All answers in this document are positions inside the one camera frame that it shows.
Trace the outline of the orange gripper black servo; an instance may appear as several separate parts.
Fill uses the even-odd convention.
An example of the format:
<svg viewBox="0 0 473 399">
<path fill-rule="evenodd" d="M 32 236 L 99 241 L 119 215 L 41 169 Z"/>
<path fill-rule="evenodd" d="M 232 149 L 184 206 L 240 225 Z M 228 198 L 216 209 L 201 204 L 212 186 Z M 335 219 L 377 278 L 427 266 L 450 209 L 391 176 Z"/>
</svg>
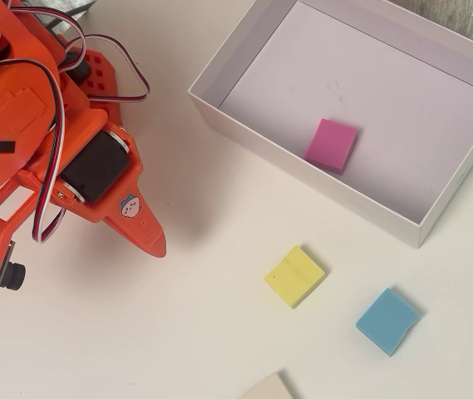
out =
<svg viewBox="0 0 473 399">
<path fill-rule="evenodd" d="M 145 202 L 135 141 L 101 109 L 69 109 L 49 202 L 91 222 L 104 221 L 139 249 L 165 257 L 165 233 Z"/>
</svg>

